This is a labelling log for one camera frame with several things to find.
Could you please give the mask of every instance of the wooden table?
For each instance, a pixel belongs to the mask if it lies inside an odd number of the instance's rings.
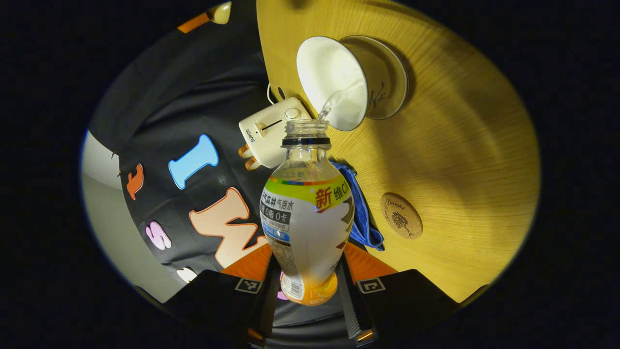
[[[458,302],[491,283],[527,236],[540,190],[533,126],[501,72],[441,24],[387,0],[258,0],[257,15],[272,91],[298,97],[314,116],[296,69],[303,40],[366,35],[396,49],[410,79],[404,107],[350,132],[330,128],[328,154],[358,172],[385,238],[386,250],[372,255],[419,270]],[[420,214],[418,239],[382,218],[387,192]]]

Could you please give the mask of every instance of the bottle label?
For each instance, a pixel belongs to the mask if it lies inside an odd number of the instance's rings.
[[[320,182],[271,177],[260,200],[260,218],[291,300],[320,304],[331,297],[333,275],[353,224],[353,198],[343,176]]]

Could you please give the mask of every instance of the blue cloth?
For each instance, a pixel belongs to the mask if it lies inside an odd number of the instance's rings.
[[[355,176],[357,172],[349,166],[329,160],[342,173],[347,180],[351,192],[353,194],[353,203],[355,205],[355,215],[353,217],[353,227],[351,228],[351,237],[359,243],[363,243],[368,247],[373,247],[377,251],[384,251],[383,235],[373,227],[369,221],[368,205],[364,194],[361,192],[360,185],[357,184]]]

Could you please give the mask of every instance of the black cloth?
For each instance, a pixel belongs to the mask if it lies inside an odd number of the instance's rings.
[[[115,80],[94,114],[89,130],[118,155],[123,193],[137,233],[179,283],[185,281],[177,270],[190,268],[198,274],[225,267],[215,257],[223,238],[200,235],[188,213],[215,204],[227,189],[236,188],[250,211],[247,219],[230,224],[259,226],[245,247],[263,235],[258,204],[273,169],[245,169],[247,159],[237,152],[245,144],[237,124],[270,105],[267,83],[255,4],[240,1],[226,25],[207,23],[188,34],[174,30],[149,47]],[[202,134],[213,142],[218,164],[200,168],[179,189],[169,161],[186,154]],[[144,181],[133,199],[128,174],[136,174],[137,164]],[[169,248],[160,250],[151,242],[146,233],[151,222],[165,231]],[[272,348],[352,343],[338,294],[316,307],[278,299],[273,326],[277,330],[270,338]],[[325,344],[308,341],[316,336]]]

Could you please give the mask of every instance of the cork coaster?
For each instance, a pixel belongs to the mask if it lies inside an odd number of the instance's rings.
[[[419,238],[422,234],[422,220],[414,207],[394,193],[381,196],[381,213],[389,226],[400,236],[408,239]]]

